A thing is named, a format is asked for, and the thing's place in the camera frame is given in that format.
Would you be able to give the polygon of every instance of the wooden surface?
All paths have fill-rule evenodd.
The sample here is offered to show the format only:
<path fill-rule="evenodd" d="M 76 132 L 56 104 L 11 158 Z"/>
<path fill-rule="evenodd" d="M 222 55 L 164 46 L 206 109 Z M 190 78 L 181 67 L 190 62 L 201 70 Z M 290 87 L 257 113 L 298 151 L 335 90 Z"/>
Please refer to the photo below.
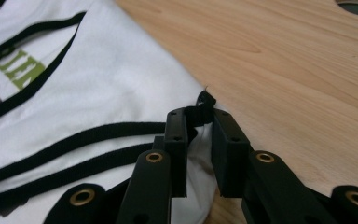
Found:
<path fill-rule="evenodd" d="M 358 16 L 334 0 L 117 1 L 308 187 L 358 186 Z M 206 223 L 245 223 L 215 199 Z"/>

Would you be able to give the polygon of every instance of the light wood tabletop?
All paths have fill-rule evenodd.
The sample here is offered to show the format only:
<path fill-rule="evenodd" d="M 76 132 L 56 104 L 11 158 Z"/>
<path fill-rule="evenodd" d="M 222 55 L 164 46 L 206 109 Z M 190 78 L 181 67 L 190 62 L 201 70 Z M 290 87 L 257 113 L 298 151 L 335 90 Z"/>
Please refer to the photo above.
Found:
<path fill-rule="evenodd" d="M 357 15 L 335 0 L 117 2 L 208 87 L 255 150 L 279 155 L 324 195 L 358 186 Z M 241 201 L 216 198 L 206 223 L 246 223 Z"/>

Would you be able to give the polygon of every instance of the wooden table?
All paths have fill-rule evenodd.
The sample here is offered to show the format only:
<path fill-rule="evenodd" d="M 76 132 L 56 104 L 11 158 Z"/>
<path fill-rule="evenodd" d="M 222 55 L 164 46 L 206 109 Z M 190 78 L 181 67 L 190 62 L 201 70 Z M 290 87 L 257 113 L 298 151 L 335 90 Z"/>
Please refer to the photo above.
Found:
<path fill-rule="evenodd" d="M 308 187 L 358 186 L 358 16 L 335 0 L 120 0 Z M 215 199 L 206 223 L 245 223 Z"/>

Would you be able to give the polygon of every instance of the wood grain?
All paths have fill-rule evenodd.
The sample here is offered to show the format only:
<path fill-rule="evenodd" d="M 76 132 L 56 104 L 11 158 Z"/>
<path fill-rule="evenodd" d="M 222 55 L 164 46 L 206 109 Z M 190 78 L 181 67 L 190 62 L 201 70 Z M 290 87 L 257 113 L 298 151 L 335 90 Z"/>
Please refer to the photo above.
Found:
<path fill-rule="evenodd" d="M 256 150 L 325 195 L 358 186 L 358 16 L 334 0 L 120 0 L 224 105 Z M 239 201 L 216 199 L 206 223 Z"/>

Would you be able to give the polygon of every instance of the white cloth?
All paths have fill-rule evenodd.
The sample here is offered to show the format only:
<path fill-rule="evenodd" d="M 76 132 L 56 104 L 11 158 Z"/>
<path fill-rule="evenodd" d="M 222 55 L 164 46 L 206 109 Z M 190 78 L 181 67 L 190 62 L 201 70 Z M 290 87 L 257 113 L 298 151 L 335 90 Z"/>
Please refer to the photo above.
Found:
<path fill-rule="evenodd" d="M 82 10 L 87 13 L 58 68 L 34 97 L 0 118 L 0 168 L 93 127 L 124 121 L 164 122 L 168 112 L 195 104 L 202 91 L 169 53 L 110 0 L 6 1 L 0 8 L 0 43 L 31 24 L 67 19 Z M 67 41 L 75 28 L 68 28 L 62 39 Z M 27 51 L 41 48 L 51 49 L 44 55 L 57 54 L 55 48 L 39 46 L 40 41 L 27 45 Z M 198 131 L 189 148 L 188 197 L 172 200 L 172 223 L 202 223 L 212 204 L 211 125 Z M 1 181 L 0 192 L 108 151 L 152 140 L 153 136 L 126 137 L 82 147 Z M 0 216 L 0 223 L 43 223 L 49 209 L 69 188 L 94 183 L 111 189 L 131 176 L 132 169 L 133 165 L 112 169 L 35 196 L 7 217 Z"/>

